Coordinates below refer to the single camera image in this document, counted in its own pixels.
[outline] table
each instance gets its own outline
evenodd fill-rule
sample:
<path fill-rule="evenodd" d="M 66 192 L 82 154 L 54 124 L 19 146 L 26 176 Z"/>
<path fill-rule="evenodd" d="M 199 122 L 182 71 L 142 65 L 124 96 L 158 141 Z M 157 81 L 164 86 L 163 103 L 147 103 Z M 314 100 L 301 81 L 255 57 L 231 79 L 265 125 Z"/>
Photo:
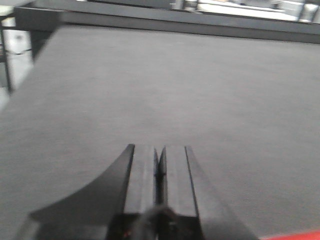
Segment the table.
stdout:
<path fill-rule="evenodd" d="M 317 44 L 62 26 L 0 114 L 1 239 L 128 143 L 191 145 L 259 237 L 320 226 Z"/>

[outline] red surface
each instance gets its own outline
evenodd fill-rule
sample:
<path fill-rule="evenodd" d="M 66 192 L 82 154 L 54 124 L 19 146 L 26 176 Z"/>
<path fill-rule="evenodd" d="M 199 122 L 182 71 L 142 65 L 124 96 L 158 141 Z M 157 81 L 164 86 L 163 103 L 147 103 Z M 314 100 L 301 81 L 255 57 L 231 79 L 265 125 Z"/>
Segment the red surface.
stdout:
<path fill-rule="evenodd" d="M 320 230 L 286 236 L 275 236 L 265 238 L 264 240 L 320 240 Z"/>

